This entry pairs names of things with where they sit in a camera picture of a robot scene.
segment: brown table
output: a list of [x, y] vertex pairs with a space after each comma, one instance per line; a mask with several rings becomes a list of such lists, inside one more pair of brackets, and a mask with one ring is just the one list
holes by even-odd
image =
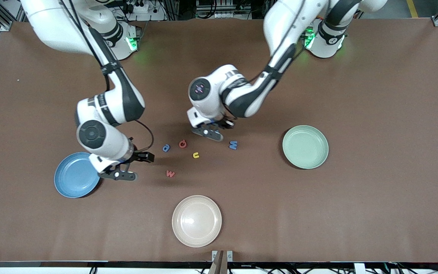
[[[242, 261], [438, 261], [438, 28], [356, 20], [349, 34], [333, 58], [302, 54], [259, 113], [217, 143], [190, 132], [187, 87], [228, 63], [254, 76], [269, 58], [262, 21], [150, 23], [123, 66], [146, 100], [156, 162], [133, 163], [136, 182], [68, 199], [55, 168], [83, 151], [74, 109], [104, 80], [91, 56], [47, 48], [14, 23], [0, 35], [0, 260], [199, 261], [233, 250]], [[299, 124], [329, 141], [320, 168], [282, 156], [283, 133]], [[119, 128], [149, 142], [136, 123]], [[198, 249], [171, 228], [194, 194], [223, 216], [216, 241]]]

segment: plate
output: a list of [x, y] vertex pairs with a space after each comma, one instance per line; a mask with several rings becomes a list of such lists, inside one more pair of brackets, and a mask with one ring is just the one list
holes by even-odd
[[212, 243], [221, 231], [219, 207], [210, 198], [194, 195], [183, 199], [175, 208], [172, 228], [177, 239], [190, 247]]
[[80, 198], [92, 192], [99, 175], [89, 160], [89, 153], [77, 152], [67, 156], [57, 167], [55, 188], [67, 198]]
[[283, 137], [283, 153], [293, 165], [312, 169], [327, 159], [329, 144], [318, 129], [301, 125], [292, 127]]

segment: green plate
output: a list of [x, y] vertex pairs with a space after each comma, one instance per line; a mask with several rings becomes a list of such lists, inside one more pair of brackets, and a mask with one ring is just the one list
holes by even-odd
[[329, 154], [327, 139], [311, 126], [292, 127], [283, 137], [285, 157], [299, 168], [311, 169], [322, 165]]

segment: blue plate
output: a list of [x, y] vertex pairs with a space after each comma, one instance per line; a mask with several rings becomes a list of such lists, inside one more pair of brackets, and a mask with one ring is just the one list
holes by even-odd
[[67, 198], [80, 198], [91, 193], [99, 175], [89, 160], [89, 153], [77, 152], [67, 156], [55, 171], [55, 188]]

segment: green led light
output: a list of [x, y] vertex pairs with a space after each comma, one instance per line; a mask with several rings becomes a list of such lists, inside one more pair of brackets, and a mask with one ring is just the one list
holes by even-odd
[[340, 49], [342, 47], [342, 41], [344, 41], [344, 37], [346, 37], [345, 35], [342, 36], [341, 41], [339, 42], [339, 46], [337, 47], [337, 49]]
[[305, 40], [305, 47], [310, 49], [312, 47], [313, 41], [315, 40], [315, 33], [312, 33], [310, 37]]
[[128, 43], [130, 50], [136, 50], [138, 48], [134, 38], [126, 38], [126, 42]]

